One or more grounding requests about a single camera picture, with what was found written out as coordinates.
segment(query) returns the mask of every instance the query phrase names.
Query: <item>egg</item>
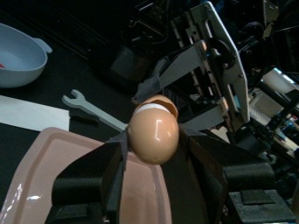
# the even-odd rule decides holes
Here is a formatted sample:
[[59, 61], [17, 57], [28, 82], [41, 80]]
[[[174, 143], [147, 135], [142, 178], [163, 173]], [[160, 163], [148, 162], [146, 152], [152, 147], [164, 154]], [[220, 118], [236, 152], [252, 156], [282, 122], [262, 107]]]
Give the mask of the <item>egg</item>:
[[128, 144], [139, 159], [163, 164], [174, 155], [179, 144], [178, 110], [172, 101], [156, 95], [135, 109], [127, 126]]

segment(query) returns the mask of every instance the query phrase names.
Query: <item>white wrench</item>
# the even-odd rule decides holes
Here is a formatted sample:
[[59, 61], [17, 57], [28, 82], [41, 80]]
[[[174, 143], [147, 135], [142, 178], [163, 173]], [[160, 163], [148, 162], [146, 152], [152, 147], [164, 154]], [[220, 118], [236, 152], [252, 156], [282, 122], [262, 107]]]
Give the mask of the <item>white wrench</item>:
[[97, 116], [99, 120], [119, 132], [127, 128], [126, 123], [120, 122], [112, 115], [110, 115], [85, 100], [85, 97], [79, 90], [72, 89], [71, 94], [76, 98], [71, 99], [67, 95], [61, 97], [61, 101], [67, 106], [75, 109], [81, 109], [88, 114]]

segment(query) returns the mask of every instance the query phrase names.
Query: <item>brown egg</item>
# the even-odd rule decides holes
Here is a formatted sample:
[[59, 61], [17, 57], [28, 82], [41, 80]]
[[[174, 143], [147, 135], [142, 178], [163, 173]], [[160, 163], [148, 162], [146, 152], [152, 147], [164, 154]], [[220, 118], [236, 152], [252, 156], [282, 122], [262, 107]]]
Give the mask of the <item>brown egg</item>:
[[178, 110], [171, 100], [156, 95], [136, 108], [127, 127], [128, 144], [139, 159], [163, 164], [179, 143]]

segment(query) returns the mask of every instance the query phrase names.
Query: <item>white paper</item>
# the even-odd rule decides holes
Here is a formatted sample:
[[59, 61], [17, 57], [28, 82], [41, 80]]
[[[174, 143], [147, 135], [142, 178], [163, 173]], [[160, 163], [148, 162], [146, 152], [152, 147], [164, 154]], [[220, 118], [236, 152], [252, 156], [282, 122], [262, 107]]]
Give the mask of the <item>white paper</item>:
[[69, 111], [0, 95], [0, 123], [41, 131], [69, 130]]

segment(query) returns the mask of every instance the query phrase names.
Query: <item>pink tray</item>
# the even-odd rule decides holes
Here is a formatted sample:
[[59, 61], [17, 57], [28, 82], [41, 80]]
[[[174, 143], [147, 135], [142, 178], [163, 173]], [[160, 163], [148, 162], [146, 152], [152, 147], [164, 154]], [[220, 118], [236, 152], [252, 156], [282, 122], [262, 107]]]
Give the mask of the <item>pink tray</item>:
[[[40, 224], [52, 207], [52, 183], [77, 158], [103, 143], [65, 130], [48, 128], [37, 136], [16, 169], [0, 214], [1, 224]], [[160, 166], [128, 154], [120, 203], [120, 224], [172, 223]]]

